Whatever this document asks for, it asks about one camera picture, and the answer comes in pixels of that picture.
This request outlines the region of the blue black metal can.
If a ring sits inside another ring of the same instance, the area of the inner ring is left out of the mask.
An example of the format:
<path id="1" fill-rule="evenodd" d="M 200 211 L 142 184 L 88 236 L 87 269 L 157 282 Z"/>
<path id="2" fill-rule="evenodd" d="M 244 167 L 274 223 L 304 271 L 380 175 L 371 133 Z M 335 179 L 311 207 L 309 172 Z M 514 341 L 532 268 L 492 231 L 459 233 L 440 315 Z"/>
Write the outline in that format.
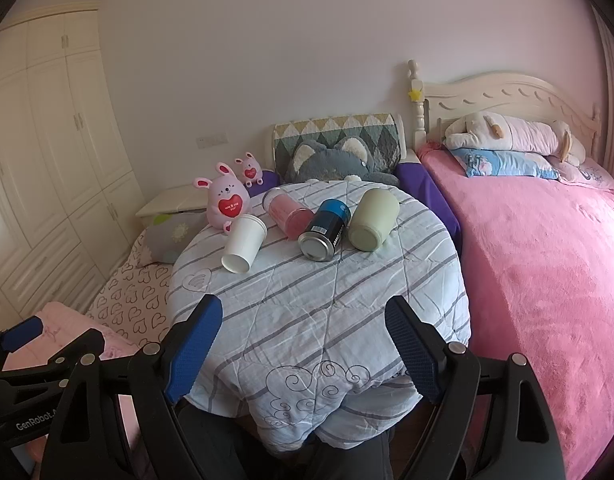
<path id="1" fill-rule="evenodd" d="M 334 198 L 322 202 L 313 220 L 298 237 L 303 255 L 313 261 L 331 260 L 349 220 L 350 210 L 344 202 Z"/>

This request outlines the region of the white paper cup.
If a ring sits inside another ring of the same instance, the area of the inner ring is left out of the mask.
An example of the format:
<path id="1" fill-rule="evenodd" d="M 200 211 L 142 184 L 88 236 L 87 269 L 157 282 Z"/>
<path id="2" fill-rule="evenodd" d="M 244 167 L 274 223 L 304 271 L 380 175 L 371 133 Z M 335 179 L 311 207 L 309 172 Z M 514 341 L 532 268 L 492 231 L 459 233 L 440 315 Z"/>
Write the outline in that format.
<path id="1" fill-rule="evenodd" d="M 223 255 L 222 266 L 231 273 L 249 272 L 267 236 L 263 220 L 252 214 L 242 214 L 231 224 Z"/>

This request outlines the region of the large pink bunny plush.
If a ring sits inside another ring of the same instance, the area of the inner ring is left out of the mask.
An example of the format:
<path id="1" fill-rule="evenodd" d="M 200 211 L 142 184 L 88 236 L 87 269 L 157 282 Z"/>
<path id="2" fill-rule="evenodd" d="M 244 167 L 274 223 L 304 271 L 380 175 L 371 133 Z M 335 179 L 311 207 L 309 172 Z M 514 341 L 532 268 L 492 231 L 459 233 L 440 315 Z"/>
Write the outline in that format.
<path id="1" fill-rule="evenodd" d="M 206 218 L 215 229 L 230 233 L 231 224 L 242 214 L 251 210 L 251 198 L 245 185 L 237 179 L 232 168 L 225 162 L 216 165 L 215 179 L 195 178 L 193 185 L 205 190 L 207 195 Z"/>

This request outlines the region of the pink fleece blanket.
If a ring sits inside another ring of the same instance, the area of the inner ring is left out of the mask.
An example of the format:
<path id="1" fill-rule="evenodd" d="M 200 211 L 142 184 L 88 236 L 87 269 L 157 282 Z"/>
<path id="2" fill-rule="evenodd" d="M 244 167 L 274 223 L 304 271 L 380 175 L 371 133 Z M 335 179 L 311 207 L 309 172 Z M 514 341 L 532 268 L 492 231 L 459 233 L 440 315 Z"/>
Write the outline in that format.
<path id="1" fill-rule="evenodd" d="M 614 194 L 419 157 L 461 226 L 472 350 L 528 357 L 566 474 L 585 477 L 614 438 Z"/>

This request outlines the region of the grey cat plush pillow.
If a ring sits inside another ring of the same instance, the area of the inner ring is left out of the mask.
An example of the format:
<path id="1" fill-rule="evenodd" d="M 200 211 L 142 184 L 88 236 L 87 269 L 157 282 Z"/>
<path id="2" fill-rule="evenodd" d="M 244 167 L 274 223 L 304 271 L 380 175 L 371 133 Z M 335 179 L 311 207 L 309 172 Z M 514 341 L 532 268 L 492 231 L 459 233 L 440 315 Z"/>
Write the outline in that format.
<path id="1" fill-rule="evenodd" d="M 377 169 L 367 144 L 357 136 L 347 136 L 333 148 L 314 140 L 301 142 L 289 162 L 285 180 L 290 183 L 360 180 L 399 186 L 394 174 Z"/>

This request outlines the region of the pink embroidered pillow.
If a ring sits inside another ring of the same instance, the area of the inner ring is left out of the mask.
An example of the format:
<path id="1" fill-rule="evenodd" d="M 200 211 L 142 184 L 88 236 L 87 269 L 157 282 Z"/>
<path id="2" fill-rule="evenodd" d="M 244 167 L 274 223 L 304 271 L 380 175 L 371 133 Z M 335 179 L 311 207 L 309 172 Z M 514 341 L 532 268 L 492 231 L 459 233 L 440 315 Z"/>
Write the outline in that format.
<path id="1" fill-rule="evenodd" d="M 569 162 L 560 162 L 557 157 L 549 156 L 549 164 L 558 173 L 558 180 L 579 188 L 591 188 L 592 190 L 607 192 L 614 195 L 614 179 L 603 167 L 588 157 L 580 166 L 574 166 Z"/>

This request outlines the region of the diamond pattern quilted cushion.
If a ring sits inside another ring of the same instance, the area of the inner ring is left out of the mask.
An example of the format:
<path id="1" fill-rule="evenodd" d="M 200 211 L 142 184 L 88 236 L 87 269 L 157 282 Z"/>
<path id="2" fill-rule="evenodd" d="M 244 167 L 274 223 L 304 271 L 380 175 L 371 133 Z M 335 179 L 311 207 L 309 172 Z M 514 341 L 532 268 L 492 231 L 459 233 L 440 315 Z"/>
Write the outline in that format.
<path id="1" fill-rule="evenodd" d="M 290 161 L 301 142 L 316 141 L 326 148 L 347 136 L 357 136 L 377 165 L 377 171 L 392 172 L 407 157 L 403 121 L 399 115 L 357 114 L 283 122 L 271 128 L 270 165 L 285 178 Z"/>

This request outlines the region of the pale green cup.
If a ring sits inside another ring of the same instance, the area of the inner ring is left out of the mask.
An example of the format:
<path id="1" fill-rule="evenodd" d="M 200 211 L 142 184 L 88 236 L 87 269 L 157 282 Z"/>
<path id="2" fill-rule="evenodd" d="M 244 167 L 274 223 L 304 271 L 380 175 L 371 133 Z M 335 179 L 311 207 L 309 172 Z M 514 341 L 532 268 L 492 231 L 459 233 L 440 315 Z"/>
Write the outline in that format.
<path id="1" fill-rule="evenodd" d="M 396 196 L 386 188 L 371 188 L 363 194 L 349 222 L 350 244 L 362 252 L 375 252 L 391 233 L 398 214 Z"/>

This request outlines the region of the grey floral pillow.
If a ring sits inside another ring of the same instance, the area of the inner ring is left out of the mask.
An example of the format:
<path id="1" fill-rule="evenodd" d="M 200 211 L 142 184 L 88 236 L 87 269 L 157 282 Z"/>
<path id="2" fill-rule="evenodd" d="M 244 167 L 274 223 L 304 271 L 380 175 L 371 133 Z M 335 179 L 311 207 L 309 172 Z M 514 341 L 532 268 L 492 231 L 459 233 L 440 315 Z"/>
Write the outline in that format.
<path id="1" fill-rule="evenodd" d="M 160 214 L 144 232 L 139 266 L 173 264 L 207 224 L 205 212 Z"/>

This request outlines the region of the blue cartoon pillow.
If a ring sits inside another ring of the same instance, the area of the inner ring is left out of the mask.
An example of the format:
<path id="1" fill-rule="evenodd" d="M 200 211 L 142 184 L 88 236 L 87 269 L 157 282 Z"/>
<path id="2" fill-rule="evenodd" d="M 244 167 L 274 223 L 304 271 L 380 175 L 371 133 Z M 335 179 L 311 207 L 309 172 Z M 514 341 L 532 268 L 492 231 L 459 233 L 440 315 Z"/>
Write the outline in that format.
<path id="1" fill-rule="evenodd" d="M 538 154 L 513 151 L 473 150 L 457 148 L 450 154 L 464 168 L 468 178 L 473 177 L 533 177 L 558 180 L 559 173 Z"/>

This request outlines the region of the striped light blue quilt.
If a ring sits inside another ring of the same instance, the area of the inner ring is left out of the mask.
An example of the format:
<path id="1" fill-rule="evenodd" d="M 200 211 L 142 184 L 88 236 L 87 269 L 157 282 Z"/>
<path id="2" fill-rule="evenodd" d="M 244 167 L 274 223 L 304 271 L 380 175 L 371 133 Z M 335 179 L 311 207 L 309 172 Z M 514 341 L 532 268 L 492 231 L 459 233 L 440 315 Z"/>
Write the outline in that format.
<path id="1" fill-rule="evenodd" d="M 275 222 L 249 272 L 221 265 L 226 235 L 205 228 L 173 266 L 168 308 L 187 318 L 206 294 L 222 323 L 189 402 L 249 415 L 269 450 L 310 436 L 354 448 L 404 418 L 420 400 L 385 327 L 400 296 L 448 341 L 471 337 L 469 299 L 455 245 L 432 210 L 395 190 L 395 228 L 375 252 L 343 244 L 326 262 L 303 256 Z"/>

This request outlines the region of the cream wooden headboard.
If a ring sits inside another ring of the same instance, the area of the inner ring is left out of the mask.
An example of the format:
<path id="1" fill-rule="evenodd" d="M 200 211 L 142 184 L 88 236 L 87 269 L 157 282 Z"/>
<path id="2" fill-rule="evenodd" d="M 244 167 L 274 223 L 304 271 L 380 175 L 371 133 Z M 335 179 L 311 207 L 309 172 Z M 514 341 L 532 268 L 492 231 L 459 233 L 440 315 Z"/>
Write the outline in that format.
<path id="1" fill-rule="evenodd" d="M 449 84 L 433 84 L 420 77 L 418 63 L 410 60 L 409 89 L 414 92 L 412 128 L 408 148 L 418 151 L 427 142 L 439 142 L 445 130 L 462 116 L 492 110 L 537 122 L 563 120 L 583 143 L 587 154 L 599 160 L 601 113 L 595 105 L 588 115 L 564 91 L 538 77 L 493 72 L 462 78 Z"/>

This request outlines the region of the cream wardrobe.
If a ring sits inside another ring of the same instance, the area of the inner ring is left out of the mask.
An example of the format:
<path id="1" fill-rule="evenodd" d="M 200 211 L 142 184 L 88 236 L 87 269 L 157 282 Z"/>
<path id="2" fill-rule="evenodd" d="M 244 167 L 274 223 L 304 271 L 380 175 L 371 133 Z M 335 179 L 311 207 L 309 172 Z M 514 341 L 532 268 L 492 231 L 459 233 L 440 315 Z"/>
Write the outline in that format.
<path id="1" fill-rule="evenodd" d="M 0 29 L 0 330 L 60 301 L 86 311 L 141 231 L 98 14 L 60 6 Z"/>

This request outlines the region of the cream bedside table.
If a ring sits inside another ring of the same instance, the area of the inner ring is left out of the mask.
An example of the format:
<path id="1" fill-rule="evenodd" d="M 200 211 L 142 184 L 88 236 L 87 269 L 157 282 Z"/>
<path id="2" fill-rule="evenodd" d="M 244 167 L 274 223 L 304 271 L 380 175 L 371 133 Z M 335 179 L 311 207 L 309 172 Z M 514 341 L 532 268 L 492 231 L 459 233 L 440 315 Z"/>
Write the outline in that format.
<path id="1" fill-rule="evenodd" d="M 158 214 L 179 214 L 185 211 L 204 210 L 207 201 L 208 192 L 205 188 L 194 188 L 192 184 L 167 188 L 146 203 L 136 213 L 136 216 L 146 219 Z"/>

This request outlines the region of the folded pink quilt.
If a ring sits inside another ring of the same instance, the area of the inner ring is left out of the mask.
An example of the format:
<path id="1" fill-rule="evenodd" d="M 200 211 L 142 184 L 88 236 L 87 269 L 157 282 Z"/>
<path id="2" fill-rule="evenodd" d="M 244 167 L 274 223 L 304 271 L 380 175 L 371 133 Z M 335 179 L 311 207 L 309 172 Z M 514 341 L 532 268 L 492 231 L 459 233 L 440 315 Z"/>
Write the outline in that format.
<path id="1" fill-rule="evenodd" d="M 98 322 L 92 321 L 86 315 L 78 313 L 59 302 L 49 302 L 35 316 L 43 324 L 43 332 L 19 350 L 10 353 L 4 364 L 4 370 L 19 370 L 20 368 L 40 366 L 48 363 L 51 356 L 81 334 L 94 328 L 104 337 L 104 351 L 101 360 L 116 359 L 122 356 L 132 356 L 138 346 Z M 139 438 L 139 424 L 136 418 L 130 396 L 119 396 L 119 405 L 124 431 L 130 448 L 136 446 Z M 26 451 L 36 463 L 40 463 L 44 452 L 46 437 L 33 440 L 25 444 Z"/>

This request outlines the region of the small pink bunny plush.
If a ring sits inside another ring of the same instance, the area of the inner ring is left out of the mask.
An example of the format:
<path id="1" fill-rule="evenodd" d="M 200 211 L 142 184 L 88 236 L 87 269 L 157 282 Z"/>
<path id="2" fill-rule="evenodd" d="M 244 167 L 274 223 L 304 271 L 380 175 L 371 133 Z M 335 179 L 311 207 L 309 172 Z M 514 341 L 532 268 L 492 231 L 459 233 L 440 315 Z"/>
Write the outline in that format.
<path id="1" fill-rule="evenodd" d="M 246 188 L 264 183 L 264 171 L 251 152 L 246 152 L 242 158 L 234 159 L 234 164 L 237 165 L 237 177 Z"/>

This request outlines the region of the clear jar with pink content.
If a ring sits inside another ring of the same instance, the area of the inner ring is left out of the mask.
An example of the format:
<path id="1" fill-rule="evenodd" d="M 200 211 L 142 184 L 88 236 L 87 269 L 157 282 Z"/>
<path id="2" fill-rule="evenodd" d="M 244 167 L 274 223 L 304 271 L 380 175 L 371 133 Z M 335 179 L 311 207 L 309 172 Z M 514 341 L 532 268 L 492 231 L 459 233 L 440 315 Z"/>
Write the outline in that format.
<path id="1" fill-rule="evenodd" d="M 281 188 L 272 188 L 263 198 L 264 210 L 289 240 L 298 240 L 313 220 L 313 212 Z"/>

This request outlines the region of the long pink white plush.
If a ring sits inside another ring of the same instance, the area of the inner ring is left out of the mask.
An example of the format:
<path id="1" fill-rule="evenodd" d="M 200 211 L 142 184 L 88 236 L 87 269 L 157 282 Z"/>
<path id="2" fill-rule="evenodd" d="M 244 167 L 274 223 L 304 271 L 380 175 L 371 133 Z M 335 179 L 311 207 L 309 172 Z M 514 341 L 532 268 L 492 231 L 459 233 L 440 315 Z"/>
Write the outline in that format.
<path id="1" fill-rule="evenodd" d="M 477 112 L 453 122 L 445 131 L 449 150 L 513 151 L 554 156 L 561 162 L 580 166 L 587 158 L 584 145 L 562 120 L 531 122 L 494 112 Z"/>

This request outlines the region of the wall socket plate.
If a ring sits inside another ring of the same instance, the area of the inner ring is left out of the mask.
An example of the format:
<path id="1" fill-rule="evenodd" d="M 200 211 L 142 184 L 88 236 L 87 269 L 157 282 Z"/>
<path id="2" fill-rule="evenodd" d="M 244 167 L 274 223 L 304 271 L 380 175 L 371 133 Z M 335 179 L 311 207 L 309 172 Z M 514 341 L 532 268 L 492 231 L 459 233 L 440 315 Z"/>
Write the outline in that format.
<path id="1" fill-rule="evenodd" d="M 205 148 L 215 148 L 215 146 L 225 145 L 229 143 L 226 133 L 208 134 L 208 136 L 199 136 L 196 139 L 196 145 L 200 150 Z"/>

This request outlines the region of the heart pattern bed sheet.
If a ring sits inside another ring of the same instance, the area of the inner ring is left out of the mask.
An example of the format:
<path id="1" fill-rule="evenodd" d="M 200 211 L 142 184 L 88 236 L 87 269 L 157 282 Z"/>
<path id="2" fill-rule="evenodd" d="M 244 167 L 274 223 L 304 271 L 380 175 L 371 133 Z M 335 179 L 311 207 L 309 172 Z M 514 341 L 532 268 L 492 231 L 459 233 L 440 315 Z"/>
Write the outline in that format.
<path id="1" fill-rule="evenodd" d="M 171 264 L 139 266 L 144 234 L 86 310 L 86 316 L 139 347 L 162 341 L 171 326 L 167 307 Z"/>

